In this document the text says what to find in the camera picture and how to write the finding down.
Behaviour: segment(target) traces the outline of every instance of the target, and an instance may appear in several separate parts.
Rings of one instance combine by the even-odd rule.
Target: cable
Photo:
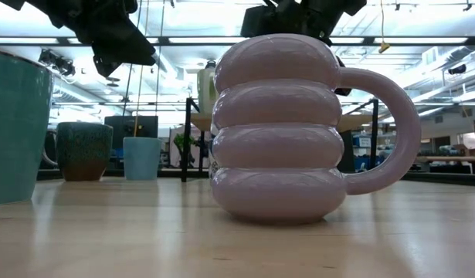
[[[382,7],[382,44],[385,43],[385,10],[383,9],[383,0],[379,0],[379,5]]]
[[[385,9],[383,8],[383,0],[379,0],[379,4],[382,7],[382,45],[378,50],[378,53],[382,54],[384,51],[390,48],[390,45],[385,42]]]
[[[161,7],[163,8],[161,10],[161,28],[160,28],[160,36],[163,36],[163,23],[164,23],[164,20],[165,20],[165,0],[163,0],[163,4],[161,5]],[[157,95],[156,95],[156,99],[155,99],[155,107],[154,107],[154,115],[157,116],[158,115],[158,88],[160,88],[160,57],[161,57],[161,49],[162,49],[163,46],[160,46],[160,51],[158,52],[158,63],[157,63],[157,66],[158,66],[158,69],[157,69]]]
[[[149,18],[149,15],[150,15],[150,1],[148,0],[148,4],[146,5],[146,22],[144,23],[144,36],[146,36],[146,33],[148,32],[148,18]],[[139,11],[139,19],[141,19],[141,10]],[[140,102],[140,99],[141,99],[143,70],[144,70],[144,66],[141,66],[141,73],[140,73],[140,76],[139,76],[139,90],[137,91],[136,117],[134,118],[134,136],[135,137],[136,137],[136,134],[137,134],[137,118],[139,117],[139,102]]]

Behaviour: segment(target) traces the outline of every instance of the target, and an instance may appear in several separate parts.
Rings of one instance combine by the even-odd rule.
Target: teal ceramic pot
[[[57,165],[66,181],[98,181],[110,160],[114,129],[104,124],[64,122],[57,125]]]
[[[151,181],[158,175],[161,141],[148,137],[124,138],[124,173],[129,181]]]
[[[45,67],[0,52],[0,204],[31,198],[52,91]]]

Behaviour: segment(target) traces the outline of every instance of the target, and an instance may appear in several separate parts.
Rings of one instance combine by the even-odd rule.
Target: lavender mug
[[[341,68],[320,40],[273,34],[234,45],[219,61],[213,110],[219,130],[213,155],[215,200],[234,216],[264,222],[312,222],[346,195],[375,192],[398,181],[419,150],[419,115],[405,91],[365,69]],[[336,169],[344,144],[335,130],[338,87],[383,101],[397,125],[395,148],[377,168]]]

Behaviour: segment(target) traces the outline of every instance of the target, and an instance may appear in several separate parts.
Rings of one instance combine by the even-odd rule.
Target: overhead beam
[[[56,39],[54,42],[39,39]],[[239,36],[147,36],[153,46],[233,46]],[[333,46],[379,46],[380,36],[332,36]],[[475,46],[475,36],[385,36],[390,46]],[[0,36],[0,46],[84,47],[77,38],[45,36]]]

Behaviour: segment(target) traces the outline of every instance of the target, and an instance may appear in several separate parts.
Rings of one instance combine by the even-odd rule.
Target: table surface
[[[342,115],[337,125],[338,132],[349,131],[360,127],[362,124],[368,124],[372,121],[372,115]],[[191,122],[201,131],[210,131],[212,126],[212,115],[191,113]]]
[[[237,222],[208,180],[40,182],[0,205],[0,277],[475,277],[475,187],[401,181],[323,222]]]

